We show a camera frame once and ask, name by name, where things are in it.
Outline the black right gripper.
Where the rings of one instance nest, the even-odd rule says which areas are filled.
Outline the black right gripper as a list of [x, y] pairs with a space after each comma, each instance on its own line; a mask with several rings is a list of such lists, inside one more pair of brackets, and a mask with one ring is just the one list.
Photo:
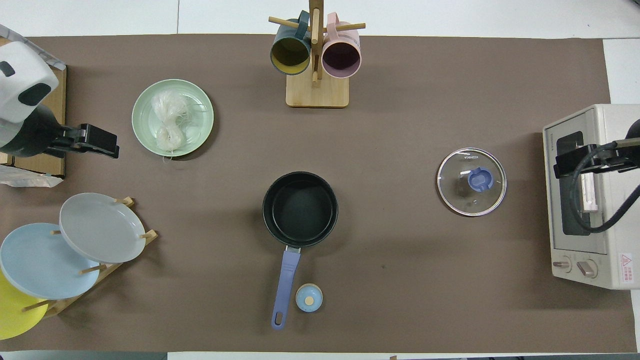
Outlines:
[[586, 145], [588, 150], [578, 164], [575, 160], [575, 148], [555, 157], [553, 165], [556, 179], [587, 173], [625, 173], [640, 169], [640, 119], [634, 121], [624, 139], [614, 140], [603, 145]]

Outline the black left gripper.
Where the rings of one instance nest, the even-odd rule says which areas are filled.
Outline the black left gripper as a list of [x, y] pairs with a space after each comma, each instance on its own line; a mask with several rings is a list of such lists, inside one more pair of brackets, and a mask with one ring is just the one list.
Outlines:
[[94, 153], [117, 159], [117, 140], [117, 135], [88, 123], [78, 127], [59, 124], [45, 105], [37, 105], [18, 123], [0, 118], [0, 152], [19, 158]]

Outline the white vermicelli bundle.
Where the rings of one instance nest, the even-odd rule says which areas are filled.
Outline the white vermicelli bundle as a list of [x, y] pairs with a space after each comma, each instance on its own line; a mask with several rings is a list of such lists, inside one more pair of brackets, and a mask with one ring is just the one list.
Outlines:
[[161, 151], [175, 154], [187, 144], [185, 125], [191, 121], [190, 104], [176, 89], [165, 89], [151, 98], [151, 109], [159, 121], [156, 144]]

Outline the glass lid blue knob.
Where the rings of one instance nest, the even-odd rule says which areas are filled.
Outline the glass lid blue knob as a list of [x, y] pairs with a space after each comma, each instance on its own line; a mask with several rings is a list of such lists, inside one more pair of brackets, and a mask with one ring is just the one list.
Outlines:
[[435, 182], [446, 207], [465, 217], [493, 212], [507, 190], [505, 167], [491, 153], [476, 147], [460, 148], [445, 157]]

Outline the grey plate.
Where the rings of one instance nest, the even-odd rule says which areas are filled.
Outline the grey plate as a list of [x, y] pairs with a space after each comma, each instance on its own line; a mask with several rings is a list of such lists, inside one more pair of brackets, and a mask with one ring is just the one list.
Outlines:
[[66, 199], [59, 211], [59, 231], [74, 251], [101, 264], [123, 264], [146, 247], [146, 230], [137, 214], [100, 193]]

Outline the light green plate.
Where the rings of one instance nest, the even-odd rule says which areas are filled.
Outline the light green plate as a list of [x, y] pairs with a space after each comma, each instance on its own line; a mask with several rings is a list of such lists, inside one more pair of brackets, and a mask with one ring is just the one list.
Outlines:
[[[183, 94], [189, 102], [190, 123], [183, 126], [187, 143], [185, 148], [176, 153], [163, 152], [156, 143], [156, 130], [160, 125], [153, 113], [151, 101], [158, 92], [174, 89]], [[144, 148], [162, 157], [182, 157], [194, 152], [204, 144], [211, 134], [214, 125], [214, 108], [210, 98], [197, 85], [182, 79], [160, 80], [142, 91], [135, 101], [131, 124], [135, 136]]]

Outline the light blue plate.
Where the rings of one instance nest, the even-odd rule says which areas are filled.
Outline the light blue plate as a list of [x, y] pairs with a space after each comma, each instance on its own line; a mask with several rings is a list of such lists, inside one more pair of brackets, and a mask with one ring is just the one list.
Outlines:
[[71, 248], [53, 223], [30, 223], [12, 230], [0, 244], [0, 269], [20, 291], [45, 300], [64, 300], [89, 291], [98, 266]]

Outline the yellow plate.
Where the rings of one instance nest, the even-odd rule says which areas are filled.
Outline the yellow plate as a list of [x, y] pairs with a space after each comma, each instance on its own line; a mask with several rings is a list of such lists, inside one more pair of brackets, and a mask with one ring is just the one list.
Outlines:
[[44, 317], [46, 306], [27, 311], [23, 311], [23, 308], [43, 300], [14, 287], [0, 271], [0, 340], [17, 337], [36, 326]]

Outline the cream toaster oven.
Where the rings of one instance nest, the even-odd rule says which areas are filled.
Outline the cream toaster oven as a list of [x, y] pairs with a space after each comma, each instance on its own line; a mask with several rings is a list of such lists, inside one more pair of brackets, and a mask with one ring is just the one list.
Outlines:
[[542, 130], [551, 271], [565, 280], [640, 290], [640, 168], [555, 178], [558, 154], [626, 137], [640, 104], [595, 104]]

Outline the dark wooden board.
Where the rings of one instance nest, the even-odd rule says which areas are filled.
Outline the dark wooden board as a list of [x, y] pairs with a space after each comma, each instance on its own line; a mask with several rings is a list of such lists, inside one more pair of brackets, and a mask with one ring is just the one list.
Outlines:
[[[55, 68], [52, 71], [58, 79], [58, 86], [42, 100], [41, 104], [46, 105], [53, 112], [60, 125], [65, 125], [67, 71]], [[50, 174], [57, 177], [66, 175], [66, 160], [46, 153], [40, 153], [32, 157], [14, 157], [0, 152], [0, 166], [16, 167], [34, 173]]]

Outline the crinkled white paper piece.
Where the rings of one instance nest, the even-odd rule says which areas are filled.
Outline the crinkled white paper piece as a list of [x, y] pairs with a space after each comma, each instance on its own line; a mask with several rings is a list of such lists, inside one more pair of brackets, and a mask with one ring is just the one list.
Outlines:
[[16, 188], [53, 188], [64, 180], [48, 173], [37, 173], [18, 167], [0, 165], [0, 184]]

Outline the brown table mat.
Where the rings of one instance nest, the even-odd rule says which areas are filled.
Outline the brown table mat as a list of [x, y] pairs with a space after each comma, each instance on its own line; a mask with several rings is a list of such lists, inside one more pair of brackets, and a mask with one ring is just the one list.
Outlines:
[[[55, 187], [0, 185], [0, 240], [55, 223], [65, 200], [135, 199], [158, 233], [57, 316], [0, 350], [327, 353], [630, 353], [628, 291], [553, 276], [542, 129], [610, 102], [601, 39], [366, 36], [343, 109], [290, 108], [272, 35], [33, 38], [67, 64], [66, 121], [118, 136], [119, 158], [71, 153]], [[214, 125], [165, 157], [131, 123], [162, 80], [195, 84]], [[478, 148], [502, 164], [502, 203], [459, 215], [439, 196], [445, 157]], [[268, 187], [293, 171], [334, 189], [336, 226], [301, 251], [290, 306], [270, 326], [285, 246], [268, 232]]]

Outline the dark blue saucepan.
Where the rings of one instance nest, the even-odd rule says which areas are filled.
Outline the dark blue saucepan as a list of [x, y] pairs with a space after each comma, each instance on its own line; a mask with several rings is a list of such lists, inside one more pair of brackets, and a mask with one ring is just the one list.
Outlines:
[[302, 248], [326, 239], [338, 221], [338, 214], [334, 190], [315, 173], [286, 173], [266, 191], [262, 202], [263, 223], [272, 237], [285, 245], [270, 316], [273, 330], [285, 327]]

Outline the dark teal mug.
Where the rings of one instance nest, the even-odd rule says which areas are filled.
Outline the dark teal mug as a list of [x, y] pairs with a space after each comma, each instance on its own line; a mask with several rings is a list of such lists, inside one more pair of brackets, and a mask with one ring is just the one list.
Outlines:
[[281, 24], [270, 48], [270, 61], [274, 68], [287, 76], [299, 75], [307, 70], [311, 59], [311, 34], [308, 30], [310, 14], [302, 10], [295, 26]]

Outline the wooden mug tree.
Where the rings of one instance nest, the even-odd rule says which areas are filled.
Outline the wooden mug tree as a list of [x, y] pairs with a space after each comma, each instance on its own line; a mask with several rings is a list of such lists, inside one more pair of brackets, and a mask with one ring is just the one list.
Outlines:
[[[328, 75], [322, 68], [323, 40], [327, 33], [328, 14], [324, 12], [324, 0], [308, 0], [311, 35], [310, 64], [297, 75], [285, 75], [285, 103], [292, 108], [306, 109], [343, 109], [350, 102], [350, 77], [339, 79]], [[284, 20], [270, 16], [270, 23], [294, 27], [290, 19]], [[363, 30], [365, 23], [349, 23], [338, 26], [341, 30]]]

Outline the pink mug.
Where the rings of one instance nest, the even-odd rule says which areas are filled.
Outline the pink mug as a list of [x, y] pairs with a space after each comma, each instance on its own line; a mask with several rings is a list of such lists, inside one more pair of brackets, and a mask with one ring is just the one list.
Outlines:
[[320, 61], [327, 75], [338, 79], [353, 76], [361, 68], [361, 39], [358, 30], [338, 30], [349, 25], [339, 20], [336, 12], [327, 15], [327, 32], [324, 35]]

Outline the small blue call bell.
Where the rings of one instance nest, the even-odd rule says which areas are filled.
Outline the small blue call bell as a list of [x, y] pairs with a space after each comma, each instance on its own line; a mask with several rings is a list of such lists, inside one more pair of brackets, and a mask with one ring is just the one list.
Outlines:
[[313, 283], [301, 285], [295, 292], [295, 304], [302, 312], [317, 312], [323, 304], [322, 290]]

